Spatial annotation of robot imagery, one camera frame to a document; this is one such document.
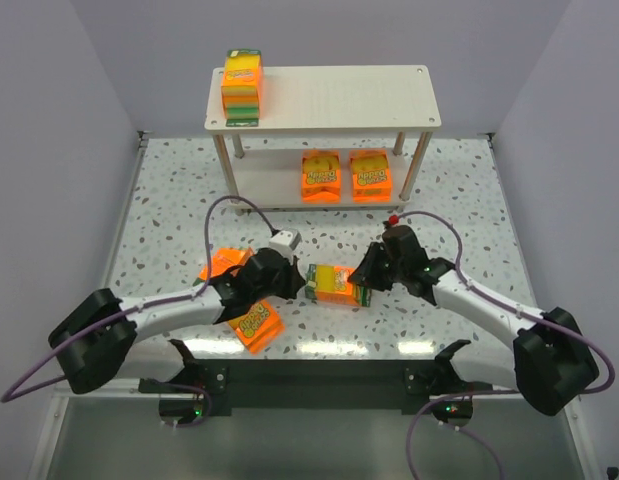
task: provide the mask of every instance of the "orange packet on table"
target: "orange packet on table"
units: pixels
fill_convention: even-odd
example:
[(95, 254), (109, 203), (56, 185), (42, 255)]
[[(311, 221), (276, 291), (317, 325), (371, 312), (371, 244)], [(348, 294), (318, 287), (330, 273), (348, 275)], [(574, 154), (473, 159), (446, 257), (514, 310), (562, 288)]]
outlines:
[(386, 150), (352, 150), (349, 152), (349, 165), (355, 202), (391, 200), (391, 168)]
[(302, 152), (300, 194), (305, 203), (340, 202), (340, 154), (337, 150)]
[[(214, 276), (220, 275), (235, 265), (244, 265), (252, 255), (251, 248), (246, 250), (221, 248), (211, 259), (211, 273)], [(205, 266), (194, 285), (199, 285), (206, 278), (207, 267)], [(247, 347), (247, 350), (254, 354), (269, 345), (285, 329), (280, 315), (265, 300), (254, 304), (246, 315), (229, 320), (227, 324)]]

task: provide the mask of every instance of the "shelf leg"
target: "shelf leg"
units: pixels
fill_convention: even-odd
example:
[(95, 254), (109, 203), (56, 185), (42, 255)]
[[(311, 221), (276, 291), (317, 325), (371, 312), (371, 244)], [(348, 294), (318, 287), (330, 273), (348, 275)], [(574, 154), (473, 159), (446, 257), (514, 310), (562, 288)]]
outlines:
[(420, 165), (422, 165), (422, 159), (424, 158), (425, 152), (427, 151), (429, 140), (431, 140), (431, 132), (422, 132), (420, 134), (418, 146), (416, 147), (416, 151), (413, 154), (411, 165), (409, 165), (409, 171), (407, 172), (407, 176), (405, 177), (405, 184), (402, 186), (402, 190), (400, 191), (400, 200), (402, 201), (406, 202), (411, 197), (413, 184), (416, 183), (418, 170), (420, 170)]
[(233, 154), (236, 158), (242, 158), (245, 156), (245, 151), (242, 148), (242, 141), (240, 135), (232, 135), (231, 141), (233, 142)]
[(402, 155), (402, 146), (405, 144), (405, 132), (398, 132), (396, 143), (393, 146), (394, 155)]
[(229, 152), (227, 152), (227, 145), (225, 145), (225, 137), (222, 135), (214, 135), (213, 144), (216, 146), (218, 160), (220, 160), (220, 166), (222, 167), (222, 173), (225, 176), (225, 182), (227, 183), (229, 193), (231, 195), (238, 195), (238, 185), (236, 185), (236, 179), (233, 176), (231, 159), (229, 158)]

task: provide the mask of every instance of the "stacked package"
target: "stacked package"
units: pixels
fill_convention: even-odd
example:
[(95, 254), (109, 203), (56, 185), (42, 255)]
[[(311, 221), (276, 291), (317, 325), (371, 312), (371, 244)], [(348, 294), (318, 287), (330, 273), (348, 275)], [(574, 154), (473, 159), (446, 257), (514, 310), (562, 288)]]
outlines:
[(222, 106), (227, 125), (258, 125), (262, 101), (260, 50), (229, 50), (222, 77)]

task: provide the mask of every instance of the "white speckled table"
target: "white speckled table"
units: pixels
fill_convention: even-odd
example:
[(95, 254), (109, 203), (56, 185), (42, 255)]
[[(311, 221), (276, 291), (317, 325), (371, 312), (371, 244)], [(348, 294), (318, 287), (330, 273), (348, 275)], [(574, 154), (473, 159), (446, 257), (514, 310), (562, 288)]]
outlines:
[[(245, 149), (371, 147), (394, 138), (244, 138)], [(413, 152), (407, 139), (405, 152)], [(248, 158), (234, 161), (248, 161)], [(203, 219), (207, 206), (225, 193), (225, 182), (211, 138), (153, 139), (134, 197), (111, 276), (119, 295), (150, 295), (190, 285), (205, 263)], [(513, 299), (532, 303), (511, 220), (488, 142), (433, 140), (406, 210), (429, 210), (451, 220), (465, 242), (464, 269)], [(369, 242), (383, 231), (387, 210), (276, 211), (274, 225), (300, 230), (301, 272), (309, 263), (357, 266)], [(434, 220), (408, 220), (431, 256), (452, 258), (452, 235)], [(218, 208), (211, 224), (214, 247), (266, 245), (268, 230), (257, 215)], [(511, 363), (511, 353), (489, 333), (459, 316), (410, 297), (402, 287), (374, 292), (370, 308), (351, 308), (271, 299), (286, 331), (258, 355), (242, 347), (226, 326), (200, 326), (171, 332), (199, 358), (420, 359), (445, 345), (472, 340), (475, 355)], [(154, 337), (148, 342), (165, 342)]]

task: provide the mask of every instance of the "gray floor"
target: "gray floor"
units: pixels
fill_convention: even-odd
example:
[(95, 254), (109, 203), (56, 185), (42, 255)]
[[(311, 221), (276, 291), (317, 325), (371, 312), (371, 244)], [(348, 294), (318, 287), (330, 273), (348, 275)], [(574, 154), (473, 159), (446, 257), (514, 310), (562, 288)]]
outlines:
[[(410, 417), (393, 411), (235, 410), (174, 432), (155, 399), (72, 399), (51, 479), (408, 479)], [(508, 480), (582, 478), (563, 415), (520, 400), (481, 400), (470, 427), (501, 456)], [(425, 418), (414, 435), (423, 480), (496, 479), (470, 439)]]

